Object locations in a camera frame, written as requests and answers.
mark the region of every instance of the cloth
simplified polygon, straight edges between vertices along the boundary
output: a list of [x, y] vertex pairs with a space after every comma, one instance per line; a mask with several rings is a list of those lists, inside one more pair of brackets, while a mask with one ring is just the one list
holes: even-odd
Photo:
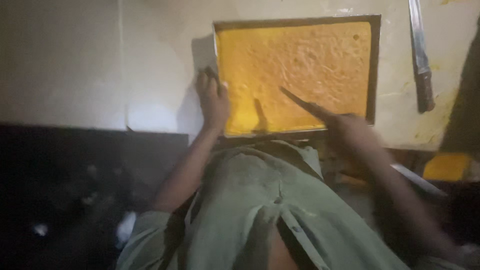
[[[317, 269], [408, 269], [322, 182], [313, 148], [274, 141], [221, 152], [211, 164], [181, 244], [169, 241], [174, 216], [144, 213], [117, 269], [266, 269], [272, 226]], [[419, 269], [461, 268], [427, 258]]]

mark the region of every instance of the dark surface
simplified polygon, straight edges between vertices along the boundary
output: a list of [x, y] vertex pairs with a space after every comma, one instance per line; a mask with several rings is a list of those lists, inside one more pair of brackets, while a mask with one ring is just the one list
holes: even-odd
[[[187, 135], [0, 126], [0, 269], [108, 269]], [[41, 237], [33, 226], [43, 223]]]
[[440, 150], [466, 152], [473, 155], [480, 151], [480, 31], [478, 29], [463, 66], [460, 88]]

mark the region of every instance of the yellow sweet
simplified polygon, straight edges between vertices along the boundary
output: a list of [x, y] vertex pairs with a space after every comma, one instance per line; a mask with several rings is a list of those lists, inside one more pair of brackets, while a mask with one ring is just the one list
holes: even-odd
[[219, 76], [228, 84], [231, 104], [226, 135], [324, 127], [280, 86], [336, 113], [366, 113], [367, 22], [224, 30], [216, 42]]

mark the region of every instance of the metal tray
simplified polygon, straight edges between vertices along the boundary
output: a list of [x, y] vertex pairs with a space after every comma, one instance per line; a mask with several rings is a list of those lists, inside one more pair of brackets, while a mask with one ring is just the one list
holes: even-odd
[[[366, 120], [370, 125], [375, 124], [375, 99], [377, 92], [377, 72], [378, 72], [378, 53], [380, 41], [380, 25], [381, 14], [365, 14], [365, 15], [349, 15], [334, 16], [321, 18], [300, 18], [300, 19], [276, 19], [276, 20], [249, 20], [249, 21], [215, 21], [213, 22], [213, 38], [215, 46], [215, 55], [217, 54], [216, 33], [229, 29], [245, 29], [245, 28], [271, 28], [271, 27], [290, 27], [290, 26], [306, 26], [306, 25], [326, 25], [353, 22], [368, 22], [371, 26], [372, 43], [370, 48], [370, 70], [368, 75], [367, 90], [367, 112]], [[286, 131], [276, 133], [246, 134], [230, 136], [225, 138], [263, 138], [263, 139], [308, 139], [315, 136], [326, 128]]]

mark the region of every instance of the hanging knife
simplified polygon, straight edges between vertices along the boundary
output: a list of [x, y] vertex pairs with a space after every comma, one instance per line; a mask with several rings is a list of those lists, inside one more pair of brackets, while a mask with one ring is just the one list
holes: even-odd
[[432, 93], [432, 72], [425, 52], [425, 37], [419, 0], [408, 0], [410, 7], [410, 34], [412, 38], [413, 72], [417, 85], [417, 104], [420, 113], [435, 107]]

